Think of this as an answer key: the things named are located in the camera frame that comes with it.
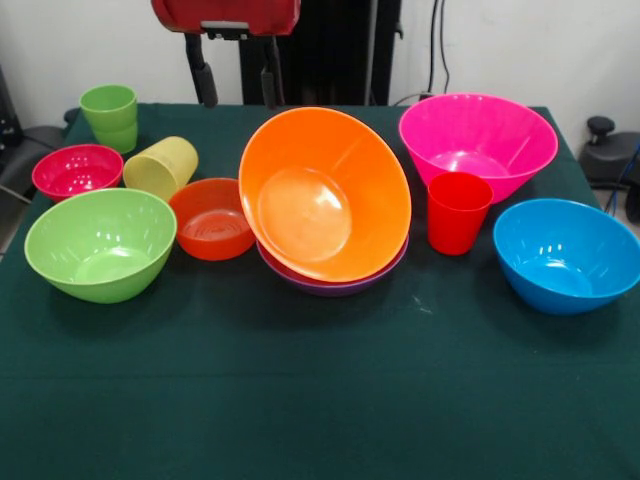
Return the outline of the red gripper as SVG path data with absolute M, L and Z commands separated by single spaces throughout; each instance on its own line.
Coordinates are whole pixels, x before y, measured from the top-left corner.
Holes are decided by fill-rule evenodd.
M 300 0 L 153 0 L 152 9 L 167 29 L 185 33 L 185 50 L 197 100 L 206 108 L 218 104 L 218 94 L 210 65 L 204 60 L 199 34 L 207 30 L 246 30 L 263 38 L 261 87 L 265 106 L 283 106 L 284 88 L 276 36 L 290 35 L 301 10 Z

